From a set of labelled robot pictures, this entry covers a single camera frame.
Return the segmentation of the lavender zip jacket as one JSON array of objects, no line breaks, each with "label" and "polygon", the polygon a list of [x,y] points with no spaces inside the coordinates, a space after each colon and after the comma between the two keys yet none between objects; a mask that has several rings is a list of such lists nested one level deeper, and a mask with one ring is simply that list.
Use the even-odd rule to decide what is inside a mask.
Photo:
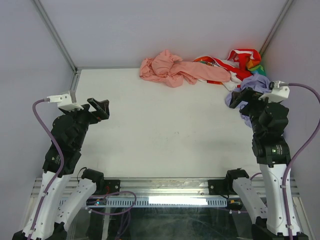
[{"label": "lavender zip jacket", "polygon": [[[240,84],[240,87],[235,88],[233,92],[241,92],[242,90],[246,88],[252,88],[254,91],[259,93],[269,93],[271,92],[269,85],[271,81],[264,75],[255,73],[252,76],[249,76],[245,78],[242,83]],[[229,107],[232,100],[232,92],[229,92],[229,94],[226,96],[224,102]],[[247,102],[242,101],[236,108],[243,109],[247,105]],[[244,123],[252,128],[252,124],[250,122],[250,118],[248,116],[243,115],[240,113],[241,118],[244,120]]]}]

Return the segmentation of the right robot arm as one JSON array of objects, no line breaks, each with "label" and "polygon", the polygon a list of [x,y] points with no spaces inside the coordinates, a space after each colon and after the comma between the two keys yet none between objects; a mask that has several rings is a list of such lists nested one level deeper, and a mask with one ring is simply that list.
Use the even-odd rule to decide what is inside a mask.
[{"label": "right robot arm", "polygon": [[262,174],[266,202],[252,187],[243,169],[229,170],[223,187],[230,194],[236,193],[250,216],[254,240],[307,240],[302,232],[293,207],[291,192],[290,148],[283,137],[289,123],[289,109],[279,102],[263,99],[262,93],[248,87],[233,91],[229,107],[246,105],[240,113],[251,122],[252,151]]}]

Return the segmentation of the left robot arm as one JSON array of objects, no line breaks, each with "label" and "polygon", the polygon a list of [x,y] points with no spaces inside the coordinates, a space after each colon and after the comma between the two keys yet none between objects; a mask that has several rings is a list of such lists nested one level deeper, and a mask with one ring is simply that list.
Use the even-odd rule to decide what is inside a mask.
[{"label": "left robot arm", "polygon": [[81,149],[90,125],[110,117],[109,100],[87,99],[87,104],[71,103],[59,107],[63,113],[49,130],[37,113],[36,101],[32,110],[51,139],[43,164],[40,193],[25,227],[13,235],[14,240],[65,240],[72,221],[93,194],[106,193],[104,174],[85,169],[76,189],[60,205],[64,190],[81,157]]}]

